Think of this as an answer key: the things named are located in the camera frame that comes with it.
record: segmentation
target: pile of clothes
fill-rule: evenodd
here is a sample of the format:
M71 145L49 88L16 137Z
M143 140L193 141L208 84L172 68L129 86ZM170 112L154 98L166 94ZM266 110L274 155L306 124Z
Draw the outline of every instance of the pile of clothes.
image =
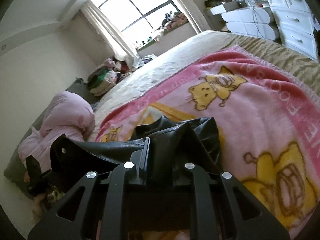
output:
M88 88L95 96L102 96L131 73L125 61L107 58L88 77Z

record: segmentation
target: cartoon cat print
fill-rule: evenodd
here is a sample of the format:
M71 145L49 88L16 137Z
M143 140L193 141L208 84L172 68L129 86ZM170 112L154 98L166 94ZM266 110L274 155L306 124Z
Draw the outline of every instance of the cartoon cat print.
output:
M118 128L114 128L113 126L110 127L110 132L105 134L101 142L117 142L118 141L118 134L121 132L122 126Z
M256 165L256 177L242 180L244 186L288 230L299 226L317 205L313 182L306 175L303 154L297 142L274 158L263 152L258 158L246 153L244 161Z
M189 88L193 98L191 101L196 102L195 108L198 111L206 110L217 97L222 100L219 106L224 107L231 92L247 82L243 77L234 75L225 66L221 67L217 75L207 75L199 79L205 79L206 82Z

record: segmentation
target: metal screw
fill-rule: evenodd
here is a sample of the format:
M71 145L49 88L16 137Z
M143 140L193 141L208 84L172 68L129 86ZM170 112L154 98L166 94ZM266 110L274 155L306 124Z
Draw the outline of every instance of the metal screw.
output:
M131 168L134 166L134 163L132 163L132 162L126 162L125 164L123 164L123 166L124 166L126 169L131 169Z
M222 177L224 177L225 179L231 179L232 175L230 172L224 172L222 173Z
M192 170L195 167L193 163L186 163L184 166L189 170Z
M96 175L97 175L97 173L95 173L94 171L89 171L87 173L87 178L88 179L93 179Z

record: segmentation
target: beige bedspread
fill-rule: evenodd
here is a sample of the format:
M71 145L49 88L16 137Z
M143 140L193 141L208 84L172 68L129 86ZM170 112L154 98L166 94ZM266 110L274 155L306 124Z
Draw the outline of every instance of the beige bedspread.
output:
M320 65L313 60L271 41L206 31L170 49L111 89L98 105L95 114L96 128L90 136L90 141L95 140L102 121L114 109L140 97L151 87L199 58L236 44L296 76L320 95Z

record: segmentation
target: black bracket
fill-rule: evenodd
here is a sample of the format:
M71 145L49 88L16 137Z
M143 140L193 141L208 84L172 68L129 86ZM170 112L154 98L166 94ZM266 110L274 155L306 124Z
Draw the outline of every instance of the black bracket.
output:
M184 163L175 171L172 186L159 188L152 184L151 168L147 138L143 150L112 172L85 174L31 230L28 240L95 240L97 235L100 240L126 240L129 232L157 229L190 229L191 240L290 239L231 173L212 174Z

